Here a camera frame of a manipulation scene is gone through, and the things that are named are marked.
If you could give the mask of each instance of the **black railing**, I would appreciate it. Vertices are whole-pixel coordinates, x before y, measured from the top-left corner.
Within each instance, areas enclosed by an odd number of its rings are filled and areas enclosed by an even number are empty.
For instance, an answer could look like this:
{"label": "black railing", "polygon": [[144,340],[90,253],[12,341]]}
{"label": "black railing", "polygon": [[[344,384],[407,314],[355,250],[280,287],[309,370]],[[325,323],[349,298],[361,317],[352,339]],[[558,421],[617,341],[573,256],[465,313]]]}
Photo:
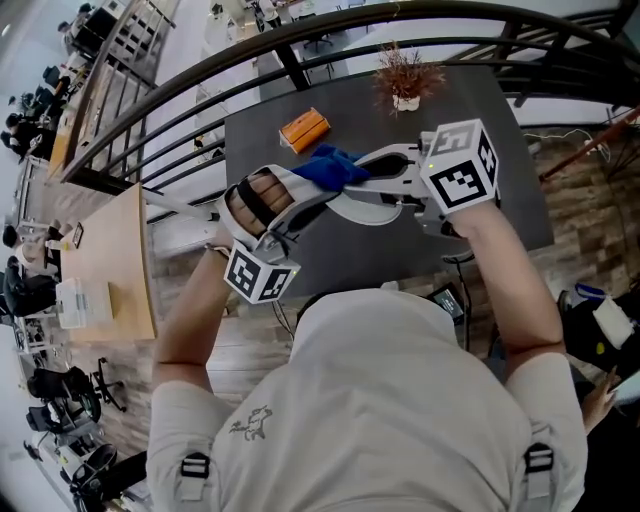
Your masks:
{"label": "black railing", "polygon": [[[144,2],[133,2],[128,9],[128,14],[132,15],[137,8],[136,6],[141,3]],[[148,185],[151,181],[157,180],[199,156],[216,148],[223,148],[224,139],[217,140],[144,176],[145,167],[150,163],[183,144],[192,143],[196,137],[222,127],[224,119],[195,129],[155,153],[148,154],[146,152],[147,154],[145,154],[145,148],[148,148],[147,145],[150,141],[229,98],[285,76],[291,78],[291,82],[298,90],[322,87],[321,83],[310,84],[305,72],[336,61],[377,53],[380,46],[376,44],[338,51],[298,62],[291,45],[313,40],[322,35],[377,23],[435,18],[500,21],[504,23],[504,29],[501,34],[496,34],[493,37],[433,37],[398,41],[397,44],[401,48],[476,45],[444,60],[443,64],[446,66],[481,65],[491,67],[505,94],[517,97],[517,105],[522,105],[530,97],[551,96],[587,99],[632,107],[640,102],[640,93],[637,90],[640,80],[640,72],[637,67],[640,64],[640,54],[635,49],[623,46],[595,32],[597,29],[608,30],[611,35],[617,35],[620,32],[625,19],[632,12],[629,10],[629,1],[624,0],[623,3],[624,9],[584,13],[569,19],[560,19],[538,12],[495,4],[415,0],[341,10],[297,21],[221,51],[180,73],[162,86],[155,89],[149,88],[147,94],[141,98],[138,98],[136,93],[134,104],[121,113],[118,108],[119,115],[107,127],[97,131],[96,137],[83,151],[78,151],[75,157],[70,153],[63,177],[65,181],[112,194],[126,190],[138,181],[143,185]],[[585,44],[578,48],[567,48],[567,42],[571,38],[578,38]],[[541,55],[533,60],[516,59],[518,53],[525,49],[538,50]],[[143,129],[136,140],[131,141],[132,127],[138,123],[144,125],[147,117],[162,108],[167,102],[227,69],[271,51],[277,53],[284,66],[283,69],[259,76],[210,97],[149,133]],[[100,66],[106,65],[106,61],[105,57],[98,64]],[[121,151],[114,154],[114,141],[123,134],[125,134],[126,143]],[[107,153],[105,161],[100,165],[95,165],[98,157],[104,155],[105,151]],[[134,153],[137,158],[131,161],[129,157]],[[224,155],[219,155],[181,171],[160,183],[154,181],[154,185],[149,190],[163,193],[162,191],[169,185],[223,159]],[[206,192],[206,195],[192,201],[193,204],[200,204],[207,198],[215,196],[218,191],[207,190],[203,192]]]}
{"label": "black railing", "polygon": [[[118,19],[109,37],[102,44],[93,64],[91,74],[82,90],[77,114],[70,132],[70,142],[65,155],[65,166],[76,156],[78,147],[86,145],[80,141],[81,133],[91,122],[91,137],[97,137],[117,118],[125,104],[127,110],[133,108],[142,95],[156,89],[155,76],[160,62],[161,43],[166,33],[175,25],[151,0],[133,0]],[[116,77],[121,84],[114,88]],[[125,100],[127,90],[133,91],[132,99]],[[111,119],[105,119],[107,107],[115,106]],[[128,148],[132,129],[125,132],[124,148]],[[137,137],[144,136],[144,122],[138,129]],[[113,154],[115,139],[110,141],[106,161]],[[89,168],[93,162],[87,162]]]}

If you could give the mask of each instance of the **orange box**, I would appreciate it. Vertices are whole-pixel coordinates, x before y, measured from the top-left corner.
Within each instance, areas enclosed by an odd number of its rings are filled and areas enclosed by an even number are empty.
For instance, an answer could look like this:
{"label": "orange box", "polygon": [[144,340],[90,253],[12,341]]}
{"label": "orange box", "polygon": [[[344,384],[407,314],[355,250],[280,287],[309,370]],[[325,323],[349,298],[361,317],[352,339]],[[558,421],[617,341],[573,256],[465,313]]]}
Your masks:
{"label": "orange box", "polygon": [[326,118],[312,108],[280,130],[280,143],[299,154],[328,132],[329,128],[331,126]]}

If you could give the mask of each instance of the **wire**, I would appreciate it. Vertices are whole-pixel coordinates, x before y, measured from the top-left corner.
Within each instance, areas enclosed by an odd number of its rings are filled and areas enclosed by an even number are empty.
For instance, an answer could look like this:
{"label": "wire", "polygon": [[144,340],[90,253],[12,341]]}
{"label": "wire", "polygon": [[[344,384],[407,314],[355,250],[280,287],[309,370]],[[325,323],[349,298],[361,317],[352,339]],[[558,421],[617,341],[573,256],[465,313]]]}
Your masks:
{"label": "wire", "polygon": [[282,309],[282,304],[280,304],[279,300],[273,301],[271,303],[271,307],[273,308],[273,314],[275,315],[278,323],[282,326],[282,328],[289,333],[291,337],[291,341],[293,341],[293,330],[291,329],[291,325],[289,324],[289,320],[287,320],[287,315],[284,314],[284,310]]}
{"label": "wire", "polygon": [[[564,135],[538,135],[537,133],[525,133],[524,136],[525,137],[535,137],[537,139],[564,139],[565,137],[571,135],[572,133],[576,133],[576,132],[580,132],[580,133],[586,135],[587,138],[589,139],[589,142],[593,142],[593,137],[591,136],[591,134],[589,132],[586,132],[585,130],[582,130],[581,128],[575,128],[575,129],[565,133]],[[604,159],[607,161],[607,163],[611,162],[611,150],[609,149],[609,146],[607,145],[606,142],[602,142],[602,143],[598,144],[596,149],[598,151],[600,151],[600,153],[602,154]]]}
{"label": "wire", "polygon": [[458,278],[460,279],[460,284],[462,285],[462,290],[464,291],[464,349],[465,351],[469,352],[469,330],[471,327],[472,314],[471,296],[469,295],[467,284],[462,278],[462,271],[460,270],[460,263],[458,261],[456,261],[456,269],[458,270]]}
{"label": "wire", "polygon": [[460,284],[462,285],[462,291],[464,292],[464,340],[463,345],[465,351],[469,352],[469,347],[471,344],[469,331],[471,328],[471,315],[473,313],[473,307],[471,304],[471,295],[469,295],[469,289],[467,288],[467,283],[464,282],[462,278],[462,271],[460,270],[461,263],[467,263],[475,259],[475,255],[472,251],[469,251],[468,255],[460,255],[463,259],[458,259],[453,256],[443,256],[442,261],[449,265],[455,265],[456,270],[458,271],[458,279],[460,279]]}

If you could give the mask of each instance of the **dried plant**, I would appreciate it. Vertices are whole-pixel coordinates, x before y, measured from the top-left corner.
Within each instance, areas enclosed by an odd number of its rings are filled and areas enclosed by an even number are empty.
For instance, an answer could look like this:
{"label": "dried plant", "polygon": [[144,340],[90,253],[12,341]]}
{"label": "dried plant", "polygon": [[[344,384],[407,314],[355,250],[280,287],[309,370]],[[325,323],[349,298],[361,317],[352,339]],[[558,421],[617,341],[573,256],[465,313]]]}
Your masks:
{"label": "dried plant", "polygon": [[376,87],[387,98],[426,98],[446,82],[444,68],[422,62],[417,49],[402,52],[394,42],[381,49],[379,59],[382,67],[375,74]]}

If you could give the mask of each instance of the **wooden table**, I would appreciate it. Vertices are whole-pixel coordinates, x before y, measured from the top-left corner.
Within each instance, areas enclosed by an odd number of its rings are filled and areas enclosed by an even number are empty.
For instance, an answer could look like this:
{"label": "wooden table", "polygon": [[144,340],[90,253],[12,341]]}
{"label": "wooden table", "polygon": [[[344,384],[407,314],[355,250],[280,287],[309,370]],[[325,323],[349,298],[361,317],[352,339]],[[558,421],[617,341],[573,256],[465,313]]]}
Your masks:
{"label": "wooden table", "polygon": [[[49,159],[47,179],[51,179],[64,167],[64,159],[67,154],[67,148],[69,147],[69,136],[71,135],[71,128],[73,128],[73,123],[76,119],[78,105],[80,104],[82,94],[82,89],[76,92],[71,98],[71,101],[65,106],[62,116],[60,116],[58,131],[56,133],[56,140],[53,144],[51,158]],[[90,116],[85,116],[84,126],[80,133],[80,140],[82,140],[84,134],[87,131],[86,126],[89,119]]]}
{"label": "wooden table", "polygon": [[[82,221],[78,249],[62,251],[62,278],[107,281],[113,322],[71,329],[71,341],[155,339],[147,279],[146,216],[140,185],[130,188]],[[71,244],[73,232],[65,237]]]}

